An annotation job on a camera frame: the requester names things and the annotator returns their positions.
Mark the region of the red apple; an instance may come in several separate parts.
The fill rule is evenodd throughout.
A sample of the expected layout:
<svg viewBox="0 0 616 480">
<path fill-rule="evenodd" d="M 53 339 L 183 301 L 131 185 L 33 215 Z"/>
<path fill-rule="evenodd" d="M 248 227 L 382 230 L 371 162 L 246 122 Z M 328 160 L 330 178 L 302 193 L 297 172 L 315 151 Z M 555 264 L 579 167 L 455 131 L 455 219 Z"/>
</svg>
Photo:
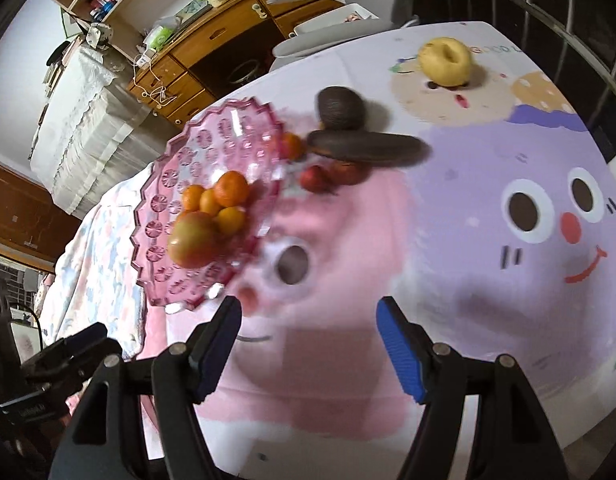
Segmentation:
<svg viewBox="0 0 616 480">
<path fill-rule="evenodd" d="M 184 269 L 199 269 L 218 258 L 219 231 L 209 214 L 192 211 L 178 218 L 168 237 L 170 259 Z"/>
</svg>

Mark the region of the small mandarin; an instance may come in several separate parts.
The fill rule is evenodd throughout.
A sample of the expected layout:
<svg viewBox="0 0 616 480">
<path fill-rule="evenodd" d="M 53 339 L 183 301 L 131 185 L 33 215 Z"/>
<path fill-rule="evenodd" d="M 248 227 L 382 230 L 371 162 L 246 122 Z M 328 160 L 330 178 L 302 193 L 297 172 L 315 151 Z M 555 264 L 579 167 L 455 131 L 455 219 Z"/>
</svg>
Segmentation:
<svg viewBox="0 0 616 480">
<path fill-rule="evenodd" d="M 201 193 L 201 197 L 199 197 L 199 210 L 201 212 L 208 214 L 210 217 L 216 217 L 221 209 L 222 206 L 217 201 L 212 188 L 208 188 L 208 190 Z"/>
<path fill-rule="evenodd" d="M 201 196 L 206 189 L 199 184 L 189 185 L 181 195 L 181 204 L 183 211 L 197 211 L 201 208 Z"/>
</svg>

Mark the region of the large orange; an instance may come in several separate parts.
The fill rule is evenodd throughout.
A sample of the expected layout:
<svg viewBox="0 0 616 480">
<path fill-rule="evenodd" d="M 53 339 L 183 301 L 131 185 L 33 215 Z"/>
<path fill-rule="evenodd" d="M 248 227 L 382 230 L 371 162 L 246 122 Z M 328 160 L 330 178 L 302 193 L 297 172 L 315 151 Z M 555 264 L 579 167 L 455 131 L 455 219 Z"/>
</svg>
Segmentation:
<svg viewBox="0 0 616 480">
<path fill-rule="evenodd" d="M 218 204 L 224 208 L 244 205 L 249 196 L 250 186 L 238 171 L 227 171 L 219 177 L 213 187 Z"/>
</svg>

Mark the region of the overripe black banana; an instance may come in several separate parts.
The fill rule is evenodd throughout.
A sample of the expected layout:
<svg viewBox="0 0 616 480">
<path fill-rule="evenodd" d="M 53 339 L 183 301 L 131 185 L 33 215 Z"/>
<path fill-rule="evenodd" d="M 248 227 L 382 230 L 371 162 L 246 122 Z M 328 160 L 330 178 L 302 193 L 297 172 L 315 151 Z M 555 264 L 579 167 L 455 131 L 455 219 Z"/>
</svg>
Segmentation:
<svg viewBox="0 0 616 480">
<path fill-rule="evenodd" d="M 415 165 L 431 153 L 429 145 L 415 136 L 365 130 L 314 130 L 306 144 L 322 157 L 384 167 Z"/>
</svg>

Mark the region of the dark avocado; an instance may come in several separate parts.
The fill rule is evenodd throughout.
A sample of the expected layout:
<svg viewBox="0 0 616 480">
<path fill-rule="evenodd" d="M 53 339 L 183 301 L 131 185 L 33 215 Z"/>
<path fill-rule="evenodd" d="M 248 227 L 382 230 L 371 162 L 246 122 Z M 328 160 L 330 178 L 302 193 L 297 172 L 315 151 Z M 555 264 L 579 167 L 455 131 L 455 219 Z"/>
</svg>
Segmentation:
<svg viewBox="0 0 616 480">
<path fill-rule="evenodd" d="M 326 87 L 317 94 L 317 114 L 325 129 L 358 130 L 365 125 L 366 107 L 357 92 L 347 87 Z"/>
</svg>

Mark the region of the yellow pear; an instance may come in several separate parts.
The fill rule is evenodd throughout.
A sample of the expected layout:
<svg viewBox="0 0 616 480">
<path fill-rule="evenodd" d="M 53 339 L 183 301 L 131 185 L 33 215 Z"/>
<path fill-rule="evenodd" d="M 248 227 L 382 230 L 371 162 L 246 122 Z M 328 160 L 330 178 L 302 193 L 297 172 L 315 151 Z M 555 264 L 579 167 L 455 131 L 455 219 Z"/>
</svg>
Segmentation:
<svg viewBox="0 0 616 480">
<path fill-rule="evenodd" d="M 417 59 L 424 75 L 439 86 L 457 87 L 471 78 L 472 52 L 457 39 L 430 39 L 419 48 Z"/>
</svg>

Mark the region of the pastel patterned blanket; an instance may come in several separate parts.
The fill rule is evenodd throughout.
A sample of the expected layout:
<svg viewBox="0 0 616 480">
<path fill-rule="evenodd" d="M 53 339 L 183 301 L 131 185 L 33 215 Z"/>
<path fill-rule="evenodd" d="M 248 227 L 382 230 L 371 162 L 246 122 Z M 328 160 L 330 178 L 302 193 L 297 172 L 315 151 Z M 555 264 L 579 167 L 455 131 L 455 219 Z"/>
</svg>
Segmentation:
<svg viewBox="0 0 616 480">
<path fill-rule="evenodd" d="M 147 166 L 106 192 L 82 220 L 55 266 L 40 315 L 43 341 L 53 344 L 96 322 L 130 359 L 143 349 L 146 302 L 131 264 L 134 209 L 151 175 Z"/>
</svg>

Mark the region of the cartoon monster tablecloth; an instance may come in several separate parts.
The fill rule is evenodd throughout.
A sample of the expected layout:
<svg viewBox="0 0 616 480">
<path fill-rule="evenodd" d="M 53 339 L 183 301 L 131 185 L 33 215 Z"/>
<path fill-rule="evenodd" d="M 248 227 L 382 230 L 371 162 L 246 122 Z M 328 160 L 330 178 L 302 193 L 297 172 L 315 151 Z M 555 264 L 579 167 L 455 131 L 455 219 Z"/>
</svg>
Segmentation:
<svg viewBox="0 0 616 480">
<path fill-rule="evenodd" d="M 417 52 L 450 37 L 470 80 L 442 87 Z M 465 356 L 520 362 L 562 444 L 616 406 L 616 179 L 564 96 L 483 22 L 384 32 L 243 90 L 289 130 L 346 86 L 375 130 L 431 148 L 333 195 L 290 185 L 259 259 L 231 285 L 245 311 L 218 389 L 197 413 L 218 466 L 248 479 L 390 479 L 422 408 L 376 328 L 395 298 Z"/>
</svg>

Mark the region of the pink plastic fruit bowl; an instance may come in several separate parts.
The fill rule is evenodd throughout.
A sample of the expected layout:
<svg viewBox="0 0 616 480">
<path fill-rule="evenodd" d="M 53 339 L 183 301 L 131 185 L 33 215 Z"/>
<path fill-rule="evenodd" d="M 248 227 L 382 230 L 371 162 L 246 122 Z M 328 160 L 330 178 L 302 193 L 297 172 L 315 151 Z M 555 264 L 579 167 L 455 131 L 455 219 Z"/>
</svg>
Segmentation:
<svg viewBox="0 0 616 480">
<path fill-rule="evenodd" d="M 219 297 L 270 229 L 284 128 L 270 104 L 227 100 L 170 140 L 140 189 L 132 266 L 148 304 Z"/>
</svg>

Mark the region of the lace covered piano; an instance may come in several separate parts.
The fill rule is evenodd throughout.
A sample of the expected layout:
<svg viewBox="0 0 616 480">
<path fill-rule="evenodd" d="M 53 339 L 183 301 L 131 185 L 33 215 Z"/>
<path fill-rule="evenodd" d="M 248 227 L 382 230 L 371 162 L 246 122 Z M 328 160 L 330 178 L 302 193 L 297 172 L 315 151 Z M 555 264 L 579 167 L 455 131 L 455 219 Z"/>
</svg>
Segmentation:
<svg viewBox="0 0 616 480">
<path fill-rule="evenodd" d="M 155 160 L 177 132 L 126 90 L 132 76 L 118 52 L 79 47 L 33 137 L 31 171 L 53 203 L 76 218 Z"/>
</svg>

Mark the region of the black waste bin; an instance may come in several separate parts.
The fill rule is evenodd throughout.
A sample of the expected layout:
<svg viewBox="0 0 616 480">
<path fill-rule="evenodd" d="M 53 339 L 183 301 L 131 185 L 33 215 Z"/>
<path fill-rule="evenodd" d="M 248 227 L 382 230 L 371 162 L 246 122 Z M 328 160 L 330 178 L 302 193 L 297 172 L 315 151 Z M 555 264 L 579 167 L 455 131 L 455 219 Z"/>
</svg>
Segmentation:
<svg viewBox="0 0 616 480">
<path fill-rule="evenodd" d="M 229 84 L 242 87 L 244 84 L 259 77 L 260 63 L 258 60 L 248 60 L 234 68 L 229 76 Z"/>
</svg>

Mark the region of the wooden desk with drawers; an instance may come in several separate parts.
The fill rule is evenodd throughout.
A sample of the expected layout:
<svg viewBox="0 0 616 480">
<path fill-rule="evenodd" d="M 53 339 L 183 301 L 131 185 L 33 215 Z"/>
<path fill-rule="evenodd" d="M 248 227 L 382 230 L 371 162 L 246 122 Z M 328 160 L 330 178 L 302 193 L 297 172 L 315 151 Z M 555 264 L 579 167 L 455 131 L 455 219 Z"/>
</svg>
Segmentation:
<svg viewBox="0 0 616 480">
<path fill-rule="evenodd" d="M 273 49 L 293 28 L 336 9 L 336 2 L 229 0 L 193 21 L 178 38 L 138 71 L 128 91 L 152 114 L 181 128 L 194 115 L 239 87 L 230 73 L 248 60 L 260 63 L 259 77 L 274 62 Z"/>
</svg>

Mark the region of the metal window grille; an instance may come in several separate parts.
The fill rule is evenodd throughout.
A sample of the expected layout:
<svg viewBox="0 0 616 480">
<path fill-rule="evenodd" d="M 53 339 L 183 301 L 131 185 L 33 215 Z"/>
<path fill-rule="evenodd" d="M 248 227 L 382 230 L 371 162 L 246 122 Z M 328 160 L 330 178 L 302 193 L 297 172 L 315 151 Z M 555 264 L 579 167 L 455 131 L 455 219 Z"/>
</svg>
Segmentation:
<svg viewBox="0 0 616 480">
<path fill-rule="evenodd" d="M 483 21 L 558 86 L 607 160 L 616 157 L 616 0 L 416 0 L 426 23 Z"/>
</svg>

